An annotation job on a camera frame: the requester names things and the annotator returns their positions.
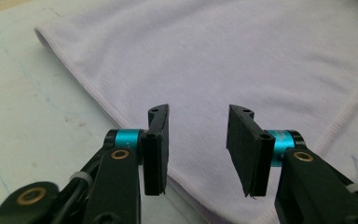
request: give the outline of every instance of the brass rivet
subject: brass rivet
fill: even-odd
[[[115,160],[123,160],[125,158],[127,158],[130,155],[130,152],[127,150],[117,150],[114,151],[110,156],[112,157],[112,159]]]
[[[36,203],[45,197],[46,192],[46,189],[41,187],[27,189],[19,196],[19,198],[17,198],[17,203],[19,205],[30,205]]]
[[[313,161],[313,157],[305,152],[295,152],[295,157],[301,161]]]

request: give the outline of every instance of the white cable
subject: white cable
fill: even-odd
[[[89,193],[88,195],[90,195],[91,193],[91,189],[92,189],[92,185],[94,184],[94,180],[92,179],[92,177],[87,174],[86,172],[83,171],[78,171],[75,172],[74,174],[71,175],[70,181],[74,178],[80,178],[80,179],[84,179],[87,182],[87,185],[89,187]]]
[[[350,193],[357,192],[357,191],[358,191],[358,183],[349,184],[349,185],[347,186],[347,190],[348,190]]]

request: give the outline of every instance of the wire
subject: wire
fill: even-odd
[[[88,184],[86,180],[80,179],[74,193],[71,195],[68,201],[63,205],[62,209],[59,211],[57,216],[53,219],[51,224],[61,224],[66,220],[68,215],[72,213],[74,211],[74,208],[81,202],[81,198],[85,194],[87,186]]]

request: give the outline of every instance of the white cloth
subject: white cloth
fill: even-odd
[[[243,196],[229,104],[299,131],[356,179],[358,135],[342,130],[358,133],[358,0],[116,0],[35,29],[121,127],[147,128],[145,111],[170,104],[169,176],[212,223],[277,222],[280,169],[267,197]]]

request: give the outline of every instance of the robotic arm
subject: robotic arm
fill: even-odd
[[[103,147],[61,191],[50,182],[16,190],[0,206],[3,223],[141,223],[138,165],[146,195],[165,192],[169,106],[148,111],[149,130],[107,133]]]
[[[229,107],[227,149],[245,196],[265,196],[269,167],[281,166],[275,208],[281,223],[358,224],[358,185],[310,151],[296,131],[263,131],[255,113]]]

